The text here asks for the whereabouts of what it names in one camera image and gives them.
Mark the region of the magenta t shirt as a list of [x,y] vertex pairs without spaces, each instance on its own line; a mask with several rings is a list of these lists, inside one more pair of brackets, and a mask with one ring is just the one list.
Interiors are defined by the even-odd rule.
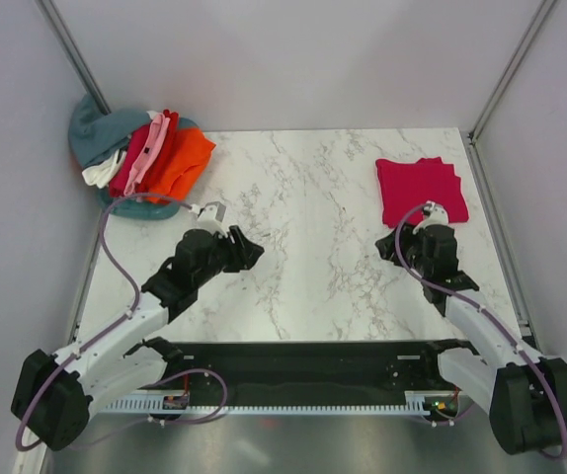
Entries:
[[454,166],[441,157],[420,158],[415,163],[397,163],[388,159],[375,161],[382,203],[382,222],[396,228],[404,215],[418,204],[440,204],[450,223],[469,220],[461,178]]

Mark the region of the grey blue t shirt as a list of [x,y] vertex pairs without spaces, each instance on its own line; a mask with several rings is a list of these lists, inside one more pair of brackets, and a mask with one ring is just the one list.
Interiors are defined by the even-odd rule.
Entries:
[[119,109],[104,114],[87,94],[73,111],[68,141],[77,162],[86,169],[106,161],[126,145],[130,135],[150,123],[150,115],[139,109]]

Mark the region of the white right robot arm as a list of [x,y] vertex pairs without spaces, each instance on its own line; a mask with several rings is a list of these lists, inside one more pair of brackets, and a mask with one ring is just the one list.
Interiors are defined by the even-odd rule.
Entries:
[[479,285],[459,267],[451,227],[409,223],[376,241],[381,259],[405,269],[426,300],[458,328],[469,348],[448,349],[420,363],[429,387],[457,386],[488,415],[509,454],[567,453],[567,362],[517,337],[487,305]]

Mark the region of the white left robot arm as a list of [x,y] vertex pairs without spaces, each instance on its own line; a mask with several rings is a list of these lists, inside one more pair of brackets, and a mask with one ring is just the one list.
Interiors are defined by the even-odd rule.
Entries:
[[173,388],[184,377],[179,346],[157,336],[221,273],[255,267],[265,250],[232,226],[225,233],[187,231],[122,313],[86,341],[26,357],[11,404],[19,420],[16,446],[29,450],[31,431],[53,451],[73,443],[103,408],[139,388]]

